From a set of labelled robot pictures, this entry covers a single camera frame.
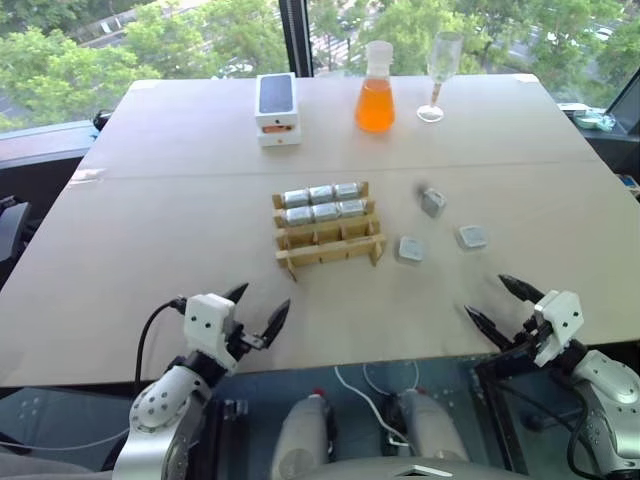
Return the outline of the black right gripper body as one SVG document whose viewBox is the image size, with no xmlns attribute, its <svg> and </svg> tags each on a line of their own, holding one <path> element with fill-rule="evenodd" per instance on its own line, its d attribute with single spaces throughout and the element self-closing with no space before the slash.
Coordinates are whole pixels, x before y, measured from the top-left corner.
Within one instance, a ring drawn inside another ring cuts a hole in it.
<svg viewBox="0 0 640 480">
<path fill-rule="evenodd" d="M 501 349 L 503 353 L 525 352 L 530 358 L 535 358 L 542 343 L 551 335 L 551 324 L 547 320 L 538 321 L 529 318 L 507 345 Z"/>
</svg>

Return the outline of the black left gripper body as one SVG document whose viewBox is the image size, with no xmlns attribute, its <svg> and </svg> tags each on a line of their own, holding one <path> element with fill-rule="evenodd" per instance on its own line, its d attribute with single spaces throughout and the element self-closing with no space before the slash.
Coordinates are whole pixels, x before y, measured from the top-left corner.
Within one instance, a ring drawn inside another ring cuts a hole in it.
<svg viewBox="0 0 640 480">
<path fill-rule="evenodd" d="M 244 325 L 233 316 L 224 320 L 224 334 L 226 350 L 236 361 L 240 361 L 251 350 L 263 350 L 266 347 L 262 337 L 246 333 Z"/>
</svg>

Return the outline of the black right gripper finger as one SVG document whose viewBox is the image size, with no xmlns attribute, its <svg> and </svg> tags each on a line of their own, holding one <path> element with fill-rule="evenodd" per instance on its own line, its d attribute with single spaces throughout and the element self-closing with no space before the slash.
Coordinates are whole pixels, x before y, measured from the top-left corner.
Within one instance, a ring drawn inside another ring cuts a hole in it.
<svg viewBox="0 0 640 480">
<path fill-rule="evenodd" d="M 464 309 L 476 328 L 499 350 L 510 350 L 513 347 L 513 342 L 503 335 L 485 314 L 468 305 L 465 305 Z"/>
<path fill-rule="evenodd" d="M 499 274 L 499 280 L 505 288 L 520 301 L 529 301 L 537 304 L 545 294 L 526 281 L 520 280 L 512 275 Z"/>
</svg>

